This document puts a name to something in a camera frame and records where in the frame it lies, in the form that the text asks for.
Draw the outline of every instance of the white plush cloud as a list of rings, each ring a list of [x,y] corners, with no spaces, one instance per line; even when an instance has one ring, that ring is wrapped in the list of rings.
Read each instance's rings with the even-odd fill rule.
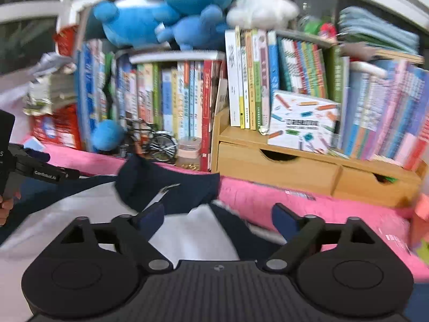
[[[286,29],[298,13],[290,0],[238,0],[228,12],[227,23],[242,29]]]

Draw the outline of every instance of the wooden drawer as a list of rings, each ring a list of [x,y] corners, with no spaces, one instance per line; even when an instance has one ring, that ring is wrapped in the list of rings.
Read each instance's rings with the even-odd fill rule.
[[[402,180],[379,182],[374,174],[343,167],[333,196],[389,207],[409,206],[419,183]]]
[[[331,195],[340,166],[281,153],[267,155],[270,157],[259,149],[222,142],[217,171],[233,178]]]

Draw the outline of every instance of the drawer handle cutout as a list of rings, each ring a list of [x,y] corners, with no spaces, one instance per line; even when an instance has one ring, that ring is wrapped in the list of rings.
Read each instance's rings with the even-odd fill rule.
[[[281,153],[281,152],[269,151],[269,150],[263,150],[263,149],[260,149],[260,151],[261,151],[261,154],[264,155],[264,157],[274,162],[291,161],[298,158],[298,156],[289,155],[288,153]]]
[[[373,173],[373,174],[374,174],[374,177],[377,179],[377,181],[380,184],[390,185],[390,184],[393,184],[394,182],[396,182],[396,179],[394,179],[394,178],[389,178],[389,177],[387,177],[385,175],[381,175],[381,174],[375,174],[375,173]]]

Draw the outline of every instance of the pink blanket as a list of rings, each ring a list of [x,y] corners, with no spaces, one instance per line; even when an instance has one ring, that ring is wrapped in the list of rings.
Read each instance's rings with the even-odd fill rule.
[[[117,174],[125,162],[119,158],[76,151],[51,144],[46,145],[46,152],[51,154],[50,163],[75,168],[88,175]],[[163,164],[162,166],[181,173],[200,173],[171,165]],[[429,267],[417,256],[408,254],[404,248],[398,246],[397,241],[392,240],[396,236],[396,238],[406,241],[408,223],[402,217],[408,217],[409,210],[397,211],[318,195],[315,195],[316,201],[313,201],[288,195],[283,190],[228,177],[221,177],[220,185],[219,199],[221,201],[237,211],[243,219],[269,229],[274,229],[271,222],[271,207],[277,202],[283,203],[298,215],[318,215],[328,223],[345,223],[348,217],[358,216],[381,235],[411,270],[416,282],[429,281]]]

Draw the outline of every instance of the hand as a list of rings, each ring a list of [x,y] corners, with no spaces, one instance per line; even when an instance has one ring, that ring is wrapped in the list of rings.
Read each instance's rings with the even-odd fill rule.
[[[18,191],[14,195],[18,200],[21,198],[21,193]],[[6,219],[13,208],[13,198],[10,200],[3,201],[3,197],[0,196],[0,226],[5,225]]]

